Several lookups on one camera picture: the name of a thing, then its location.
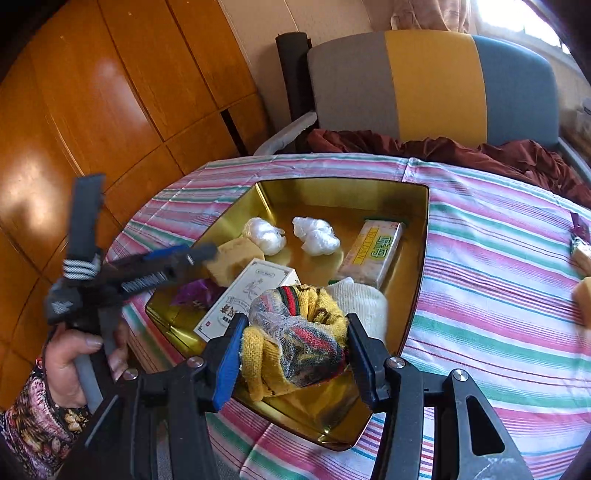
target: curtain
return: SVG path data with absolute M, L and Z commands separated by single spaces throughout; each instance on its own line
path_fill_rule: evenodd
M 468 33 L 470 0 L 392 0 L 393 30 L 446 30 Z

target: yellow stripe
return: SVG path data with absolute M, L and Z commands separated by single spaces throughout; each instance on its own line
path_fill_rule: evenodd
M 378 232 L 379 232 L 379 228 L 374 227 L 374 228 L 369 229 L 368 234 L 365 235 L 365 239 L 363 240 L 363 243 L 361 244 L 361 248 L 357 252 L 357 255 L 355 255 L 355 259 L 353 260 L 353 265 L 362 265 L 363 264 L 365 257 L 368 256 L 369 250 L 374 245 L 374 241 L 375 241 L 376 236 L 378 235 Z
M 430 30 L 385 35 L 400 139 L 449 137 L 467 147 L 486 142 L 486 92 L 472 36 Z

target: sponge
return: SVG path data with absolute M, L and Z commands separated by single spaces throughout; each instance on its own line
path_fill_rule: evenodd
M 579 305 L 587 328 L 591 328 L 591 277 L 584 278 L 573 290 L 573 300 Z
M 216 259 L 206 262 L 205 267 L 221 287 L 229 287 L 253 258 L 265 259 L 262 250 L 243 236 L 219 246 L 217 251 Z

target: chair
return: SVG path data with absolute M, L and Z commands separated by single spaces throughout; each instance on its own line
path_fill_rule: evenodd
M 316 121 L 467 147 L 527 139 L 561 151 L 591 184 L 591 169 L 558 135 L 554 72 L 525 47 L 430 30 L 352 35 L 313 48 L 305 33 L 288 33 L 277 47 L 293 123 L 256 155 L 284 148 Z

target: gold metal tray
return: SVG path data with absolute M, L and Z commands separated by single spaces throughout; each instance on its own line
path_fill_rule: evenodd
M 312 178 L 261 181 L 240 197 L 196 243 L 221 245 L 237 238 L 246 221 L 262 217 L 285 230 L 287 246 L 269 261 L 295 268 L 302 283 L 326 286 L 367 218 L 406 224 L 397 256 L 382 286 L 388 299 L 387 348 L 400 354 L 417 303 L 427 244 L 428 188 L 388 180 Z M 295 216 L 327 220 L 341 240 L 333 255 L 309 257 L 293 234 Z M 205 347 L 193 329 L 203 317 L 189 307 L 171 306 L 176 288 L 158 290 L 146 312 L 186 357 Z M 350 371 L 322 385 L 251 401 L 239 378 L 234 398 L 271 422 L 331 450 L 351 448 L 361 436 L 369 409 L 361 402 Z

